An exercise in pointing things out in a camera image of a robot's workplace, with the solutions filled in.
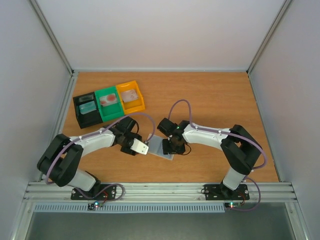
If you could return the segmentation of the beige card holder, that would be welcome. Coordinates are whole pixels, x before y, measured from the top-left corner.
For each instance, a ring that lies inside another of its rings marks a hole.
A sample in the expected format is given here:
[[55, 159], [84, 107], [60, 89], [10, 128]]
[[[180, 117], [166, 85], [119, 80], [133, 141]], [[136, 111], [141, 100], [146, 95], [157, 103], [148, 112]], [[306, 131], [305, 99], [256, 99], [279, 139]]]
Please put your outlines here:
[[154, 135], [148, 142], [147, 155], [154, 155], [154, 156], [172, 161], [174, 158], [174, 155], [164, 154], [162, 141], [163, 141], [162, 137]]

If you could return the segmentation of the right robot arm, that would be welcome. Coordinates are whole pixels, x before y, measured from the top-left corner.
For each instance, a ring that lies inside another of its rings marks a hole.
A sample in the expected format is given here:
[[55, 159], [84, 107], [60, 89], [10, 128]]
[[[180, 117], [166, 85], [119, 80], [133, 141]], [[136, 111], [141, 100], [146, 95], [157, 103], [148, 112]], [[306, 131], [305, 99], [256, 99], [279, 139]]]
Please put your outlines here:
[[162, 141], [165, 155], [183, 155], [186, 146], [200, 144], [221, 150], [229, 170], [219, 184], [216, 193], [224, 200], [234, 197], [239, 185], [254, 170], [258, 158], [266, 158], [262, 147], [241, 125], [232, 128], [212, 128], [183, 120], [180, 124], [164, 118], [157, 129], [167, 138]]

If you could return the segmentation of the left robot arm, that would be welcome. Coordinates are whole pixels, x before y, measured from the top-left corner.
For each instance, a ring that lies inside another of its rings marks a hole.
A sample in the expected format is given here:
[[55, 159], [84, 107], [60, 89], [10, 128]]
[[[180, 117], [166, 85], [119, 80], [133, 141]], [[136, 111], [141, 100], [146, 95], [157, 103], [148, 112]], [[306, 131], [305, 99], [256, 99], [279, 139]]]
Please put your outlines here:
[[136, 121], [125, 117], [113, 125], [97, 131], [68, 137], [56, 135], [37, 163], [37, 169], [59, 187], [71, 186], [89, 199], [96, 199], [102, 189], [101, 182], [87, 171], [79, 169], [82, 157], [100, 149], [120, 146], [120, 151], [135, 156], [148, 153], [149, 146], [132, 129]]

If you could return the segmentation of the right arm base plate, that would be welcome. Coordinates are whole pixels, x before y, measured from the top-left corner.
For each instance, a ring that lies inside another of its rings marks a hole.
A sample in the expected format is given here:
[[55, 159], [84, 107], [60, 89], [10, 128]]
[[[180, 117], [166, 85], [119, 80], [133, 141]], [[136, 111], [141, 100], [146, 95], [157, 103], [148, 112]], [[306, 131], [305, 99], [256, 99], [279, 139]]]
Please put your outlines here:
[[249, 190], [246, 184], [240, 184], [235, 190], [220, 184], [205, 184], [200, 191], [206, 201], [240, 201], [249, 200]]

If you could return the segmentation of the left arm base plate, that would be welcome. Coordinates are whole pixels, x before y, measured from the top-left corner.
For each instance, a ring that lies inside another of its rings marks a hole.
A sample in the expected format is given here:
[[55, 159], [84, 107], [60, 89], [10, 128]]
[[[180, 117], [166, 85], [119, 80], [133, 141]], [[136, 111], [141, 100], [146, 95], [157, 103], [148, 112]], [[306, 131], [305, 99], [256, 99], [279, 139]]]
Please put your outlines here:
[[74, 201], [104, 201], [116, 198], [117, 186], [114, 184], [96, 184], [90, 191], [73, 188], [70, 199]]

